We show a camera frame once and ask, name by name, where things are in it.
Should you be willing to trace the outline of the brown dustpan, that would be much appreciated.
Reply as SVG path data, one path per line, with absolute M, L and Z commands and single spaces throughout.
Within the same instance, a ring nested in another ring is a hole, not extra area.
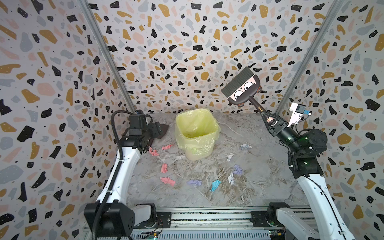
M 157 139 L 163 138 L 169 129 L 169 125 L 160 124 L 159 122 L 156 122 L 155 125 L 157 130 Z

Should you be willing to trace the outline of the brown cartoon face brush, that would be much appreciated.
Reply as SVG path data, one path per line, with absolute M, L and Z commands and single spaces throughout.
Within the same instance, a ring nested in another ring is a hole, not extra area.
M 249 67 L 245 67 L 222 88 L 221 92 L 232 105 L 242 107 L 249 101 L 259 113 L 266 114 L 267 111 L 254 98 L 255 94 L 259 93 L 261 89 L 259 77 Z

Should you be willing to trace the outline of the bin with yellow bag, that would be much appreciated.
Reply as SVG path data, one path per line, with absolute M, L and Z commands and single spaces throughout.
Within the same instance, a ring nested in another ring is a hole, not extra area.
M 176 116 L 176 142 L 190 161 L 210 156 L 220 131 L 217 120 L 208 109 L 190 110 Z

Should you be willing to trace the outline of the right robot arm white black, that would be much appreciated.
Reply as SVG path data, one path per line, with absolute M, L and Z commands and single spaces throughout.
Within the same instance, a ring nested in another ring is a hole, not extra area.
M 310 227 L 284 203 L 271 203 L 266 213 L 270 226 L 284 227 L 296 240 L 353 240 L 355 236 L 342 219 L 327 187 L 324 172 L 317 160 L 327 149 L 327 135 L 318 129 L 297 133 L 288 123 L 268 112 L 261 112 L 267 131 L 288 148 L 288 165 L 305 193 L 316 220 Z

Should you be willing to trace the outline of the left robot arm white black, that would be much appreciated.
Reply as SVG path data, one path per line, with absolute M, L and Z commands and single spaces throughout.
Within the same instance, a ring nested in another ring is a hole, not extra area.
M 110 177 L 95 203 L 84 210 L 91 238 L 131 239 L 134 227 L 157 227 L 159 219 L 154 204 L 127 205 L 128 187 L 135 166 L 143 154 L 149 152 L 155 139 L 163 138 L 169 125 L 155 122 L 143 111 L 115 111 L 111 127 L 118 147 Z

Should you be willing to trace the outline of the pink paper scrap far left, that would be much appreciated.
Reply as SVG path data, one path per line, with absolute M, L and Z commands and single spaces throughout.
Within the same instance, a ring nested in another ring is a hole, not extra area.
M 149 148 L 149 152 L 152 156 L 155 156 L 155 157 L 159 156 L 159 153 L 152 147 Z

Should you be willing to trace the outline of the pink paper scrap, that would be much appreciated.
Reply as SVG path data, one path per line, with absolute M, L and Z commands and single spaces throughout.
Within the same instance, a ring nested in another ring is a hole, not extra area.
M 167 164 L 163 164 L 162 167 L 161 167 L 161 173 L 167 173 L 168 171 L 168 165 Z
M 159 156 L 159 153 L 152 147 L 149 148 L 149 152 L 152 156 L 155 156 L 155 157 Z
M 166 145 L 162 147 L 162 150 L 169 150 L 173 145 Z
M 170 179 L 170 178 L 168 178 L 168 177 L 160 177 L 160 180 L 161 180 L 161 182 L 162 183 L 164 183 L 164 184 L 166 184 L 166 185 L 170 185 L 170 186 L 174 186 L 175 185 L 175 181 L 174 180 L 172 180 L 172 179 Z

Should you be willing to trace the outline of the pink paper scrap upper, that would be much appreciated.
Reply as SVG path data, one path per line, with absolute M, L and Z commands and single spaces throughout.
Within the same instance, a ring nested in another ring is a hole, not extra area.
M 173 145 L 166 145 L 162 147 L 162 150 L 169 150 Z

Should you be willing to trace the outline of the pink paper scrap middle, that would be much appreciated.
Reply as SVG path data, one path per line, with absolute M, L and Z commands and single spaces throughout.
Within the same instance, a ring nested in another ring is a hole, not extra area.
M 161 173 L 167 173 L 168 171 L 168 165 L 167 164 L 163 164 L 162 167 L 161 167 Z

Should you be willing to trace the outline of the pink paper scrap lower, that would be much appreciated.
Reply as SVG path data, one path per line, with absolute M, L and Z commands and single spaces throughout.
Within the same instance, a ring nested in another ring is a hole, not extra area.
M 166 185 L 170 185 L 170 186 L 174 186 L 175 185 L 175 181 L 174 180 L 172 180 L 172 179 L 170 179 L 170 178 L 168 178 L 168 177 L 160 177 L 160 180 L 161 180 L 161 182 L 162 183 L 164 183 L 164 184 L 166 184 Z

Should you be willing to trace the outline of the white paper scrap middle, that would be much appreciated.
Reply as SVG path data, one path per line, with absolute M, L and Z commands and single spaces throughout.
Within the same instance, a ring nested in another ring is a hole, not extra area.
M 230 162 L 232 157 L 234 156 L 235 154 L 234 153 L 230 153 L 227 155 L 227 161 Z

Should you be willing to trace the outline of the white paper scrap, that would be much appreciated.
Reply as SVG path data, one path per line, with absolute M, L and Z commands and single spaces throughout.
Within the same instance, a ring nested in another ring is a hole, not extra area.
M 227 155 L 227 161 L 230 162 L 232 157 L 234 156 L 235 154 L 234 153 L 230 153 Z
M 235 184 L 235 178 L 234 178 L 234 174 L 231 173 L 229 176 L 228 176 L 228 182 L 231 184 L 231 185 L 234 185 Z

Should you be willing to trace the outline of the purple paper scrap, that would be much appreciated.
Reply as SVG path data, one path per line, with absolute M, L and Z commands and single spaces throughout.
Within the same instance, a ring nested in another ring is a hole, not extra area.
M 202 181 L 200 181 L 200 180 L 189 180 L 189 181 L 187 181 L 187 184 L 191 185 L 191 186 L 199 187 L 199 186 L 202 185 Z
M 239 175 L 241 176 L 244 173 L 244 170 L 239 166 L 239 165 L 234 165 L 234 175 Z

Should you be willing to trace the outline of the cyan paper scrap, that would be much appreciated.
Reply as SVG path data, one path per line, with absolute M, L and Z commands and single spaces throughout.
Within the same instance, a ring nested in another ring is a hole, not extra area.
M 220 184 L 221 184 L 221 181 L 219 181 L 219 180 L 213 181 L 210 191 L 214 192 L 219 187 Z

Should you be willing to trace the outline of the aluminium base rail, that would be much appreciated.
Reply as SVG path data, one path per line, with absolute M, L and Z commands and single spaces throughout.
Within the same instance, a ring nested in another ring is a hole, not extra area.
M 330 202 L 319 206 L 160 208 L 121 203 L 87 204 L 84 215 L 94 240 L 347 240 L 346 225 Z

